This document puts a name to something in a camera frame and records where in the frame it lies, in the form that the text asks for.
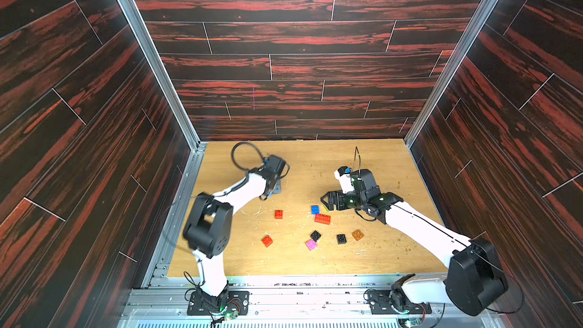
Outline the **pink square lego brick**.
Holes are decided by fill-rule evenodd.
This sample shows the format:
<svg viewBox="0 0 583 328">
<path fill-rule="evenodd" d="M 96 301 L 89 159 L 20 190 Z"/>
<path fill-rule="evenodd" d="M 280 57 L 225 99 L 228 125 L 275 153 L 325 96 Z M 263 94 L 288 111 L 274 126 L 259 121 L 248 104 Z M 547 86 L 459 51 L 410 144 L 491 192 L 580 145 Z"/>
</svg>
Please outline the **pink square lego brick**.
<svg viewBox="0 0 583 328">
<path fill-rule="evenodd" d="M 310 239 L 306 242 L 306 246 L 308 250 L 312 251 L 317 247 L 317 243 L 314 240 Z"/>
</svg>

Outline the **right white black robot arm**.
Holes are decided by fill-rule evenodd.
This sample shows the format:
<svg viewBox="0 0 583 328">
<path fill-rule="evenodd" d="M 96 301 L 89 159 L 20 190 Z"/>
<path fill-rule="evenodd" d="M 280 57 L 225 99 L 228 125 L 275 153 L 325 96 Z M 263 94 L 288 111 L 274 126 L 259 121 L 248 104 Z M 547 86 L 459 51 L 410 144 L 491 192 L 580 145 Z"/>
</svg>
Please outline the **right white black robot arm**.
<svg viewBox="0 0 583 328">
<path fill-rule="evenodd" d="M 337 169 L 340 190 L 321 197 L 328 210 L 353 210 L 407 235 L 432 253 L 447 273 L 430 278 L 409 274 L 393 283 L 388 299 L 401 314 L 416 305 L 454 305 L 472 317 L 488 309 L 509 288 L 498 253 L 489 241 L 458 234 L 414 209 L 392 192 L 382 192 L 368 169 Z"/>
</svg>

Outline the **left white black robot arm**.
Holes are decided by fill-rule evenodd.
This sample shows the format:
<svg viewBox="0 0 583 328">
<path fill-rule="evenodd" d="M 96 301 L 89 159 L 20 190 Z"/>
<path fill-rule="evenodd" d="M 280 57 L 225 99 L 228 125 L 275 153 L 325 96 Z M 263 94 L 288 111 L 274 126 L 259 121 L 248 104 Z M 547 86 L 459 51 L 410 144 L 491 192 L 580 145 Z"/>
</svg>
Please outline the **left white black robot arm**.
<svg viewBox="0 0 583 328">
<path fill-rule="evenodd" d="M 202 192 L 195 197 L 182 237 L 197 258 L 199 289 L 205 297 L 218 299 L 228 288 L 223 252 L 230 240 L 234 215 L 252 200 L 270 197 L 288 171 L 287 162 L 271 155 L 225 190 Z"/>
</svg>

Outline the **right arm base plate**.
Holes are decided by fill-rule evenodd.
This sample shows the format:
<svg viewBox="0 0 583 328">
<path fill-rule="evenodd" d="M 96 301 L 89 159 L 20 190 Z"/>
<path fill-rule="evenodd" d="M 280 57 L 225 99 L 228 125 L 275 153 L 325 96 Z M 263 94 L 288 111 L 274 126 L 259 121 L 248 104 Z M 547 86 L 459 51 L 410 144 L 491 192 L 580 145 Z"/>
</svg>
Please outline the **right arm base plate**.
<svg viewBox="0 0 583 328">
<path fill-rule="evenodd" d="M 432 313 L 430 305 L 410 302 L 400 291 L 368 289 L 364 292 L 363 298 L 368 303 L 373 315 L 427 315 Z"/>
</svg>

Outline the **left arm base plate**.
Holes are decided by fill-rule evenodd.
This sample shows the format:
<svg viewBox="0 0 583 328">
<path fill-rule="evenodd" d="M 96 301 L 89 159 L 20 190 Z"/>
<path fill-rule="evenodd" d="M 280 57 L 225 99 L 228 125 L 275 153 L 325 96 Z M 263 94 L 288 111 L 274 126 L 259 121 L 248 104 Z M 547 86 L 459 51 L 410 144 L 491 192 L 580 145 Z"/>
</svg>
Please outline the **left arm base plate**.
<svg viewBox="0 0 583 328">
<path fill-rule="evenodd" d="M 249 291 L 227 291 L 219 296 L 210 296 L 202 291 L 193 291 L 188 299 L 188 316 L 225 316 L 235 319 L 246 316 L 249 310 Z"/>
</svg>

